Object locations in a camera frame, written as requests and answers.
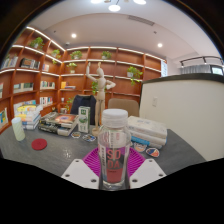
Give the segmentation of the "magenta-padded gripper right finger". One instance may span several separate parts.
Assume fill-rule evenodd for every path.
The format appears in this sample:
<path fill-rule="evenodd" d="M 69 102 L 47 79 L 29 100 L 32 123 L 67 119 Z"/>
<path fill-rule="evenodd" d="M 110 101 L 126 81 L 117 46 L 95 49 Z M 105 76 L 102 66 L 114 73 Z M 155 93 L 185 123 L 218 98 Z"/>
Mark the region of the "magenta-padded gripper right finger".
<path fill-rule="evenodd" d="M 131 189 L 146 186 L 166 176 L 154 159 L 145 159 L 133 148 L 129 152 L 127 175 Z"/>

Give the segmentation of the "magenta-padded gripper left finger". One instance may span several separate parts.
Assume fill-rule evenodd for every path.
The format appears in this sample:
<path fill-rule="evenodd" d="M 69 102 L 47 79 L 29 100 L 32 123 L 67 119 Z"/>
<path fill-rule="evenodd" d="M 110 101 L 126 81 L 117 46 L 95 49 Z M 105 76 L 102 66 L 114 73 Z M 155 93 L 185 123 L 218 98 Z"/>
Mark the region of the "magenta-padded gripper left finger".
<path fill-rule="evenodd" d="M 62 174 L 62 178 L 84 188 L 98 189 L 100 171 L 98 149 L 95 148 L 83 159 L 74 159 Z"/>

